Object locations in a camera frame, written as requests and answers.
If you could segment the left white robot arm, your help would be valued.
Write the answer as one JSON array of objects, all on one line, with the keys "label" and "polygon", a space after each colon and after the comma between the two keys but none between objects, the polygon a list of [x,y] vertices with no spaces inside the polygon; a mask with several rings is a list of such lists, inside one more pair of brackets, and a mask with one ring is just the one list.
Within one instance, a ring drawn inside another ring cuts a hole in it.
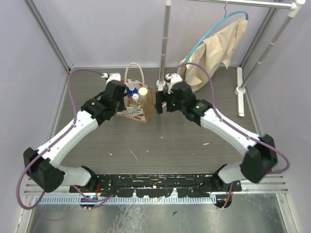
[{"label": "left white robot arm", "polygon": [[78,185],[86,192],[97,188],[97,174],[86,166],[61,166],[65,156],[91,131],[124,109],[125,83],[111,80],[105,90],[87,100],[74,119],[50,141],[23,153],[26,174],[45,192]]}]

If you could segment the clear bottle white cap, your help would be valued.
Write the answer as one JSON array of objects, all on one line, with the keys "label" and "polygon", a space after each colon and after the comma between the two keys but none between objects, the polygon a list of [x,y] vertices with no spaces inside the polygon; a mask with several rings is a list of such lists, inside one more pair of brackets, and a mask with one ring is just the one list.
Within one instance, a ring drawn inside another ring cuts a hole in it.
[{"label": "clear bottle white cap", "polygon": [[135,104],[136,106],[140,106],[140,98],[139,95],[137,93],[134,93],[132,95],[132,102],[133,104]]}]

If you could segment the watermelon print canvas bag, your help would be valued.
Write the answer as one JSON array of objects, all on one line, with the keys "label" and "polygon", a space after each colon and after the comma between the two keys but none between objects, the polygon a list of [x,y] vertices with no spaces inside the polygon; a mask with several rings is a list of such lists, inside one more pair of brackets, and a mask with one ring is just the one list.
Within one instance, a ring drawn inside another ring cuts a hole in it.
[{"label": "watermelon print canvas bag", "polygon": [[[131,66],[136,66],[139,69],[141,76],[140,80],[138,80],[138,78],[130,79],[127,77]],[[140,106],[136,106],[135,104],[133,104],[132,97],[129,98],[126,94],[126,96],[124,97],[125,109],[121,112],[118,112],[117,115],[146,123],[149,117],[151,116],[153,107],[155,105],[154,89],[152,86],[147,85],[147,83],[145,82],[144,73],[140,65],[135,62],[129,63],[125,69],[124,78],[122,79],[122,81],[126,84],[127,87],[129,84],[134,85],[137,88],[137,90],[139,90],[141,87],[147,87],[149,93],[146,99],[144,100],[140,99]]]}]

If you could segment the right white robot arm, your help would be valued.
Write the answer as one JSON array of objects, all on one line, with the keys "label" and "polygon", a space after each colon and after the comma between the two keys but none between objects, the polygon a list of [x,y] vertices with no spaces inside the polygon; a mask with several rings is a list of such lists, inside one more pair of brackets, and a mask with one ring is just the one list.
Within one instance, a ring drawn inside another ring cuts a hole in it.
[{"label": "right white robot arm", "polygon": [[155,98],[158,114],[166,103],[167,112],[180,111],[187,120],[211,130],[241,154],[241,162],[224,165],[216,172],[213,185],[218,191],[225,191],[235,181],[259,183],[277,164],[275,142],[270,135],[259,136],[231,121],[208,101],[198,100],[185,82],[175,84],[171,90],[157,91]]}]

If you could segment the orange bottle blue pump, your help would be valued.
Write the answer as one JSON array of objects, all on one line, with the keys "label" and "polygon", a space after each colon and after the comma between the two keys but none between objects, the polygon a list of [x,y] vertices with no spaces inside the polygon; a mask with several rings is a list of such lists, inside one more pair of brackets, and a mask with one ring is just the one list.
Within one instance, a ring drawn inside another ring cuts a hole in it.
[{"label": "orange bottle blue pump", "polygon": [[134,85],[129,84],[129,85],[128,85],[127,96],[128,96],[129,98],[131,98],[134,94],[137,94],[137,93],[138,93],[137,88],[136,88]]}]

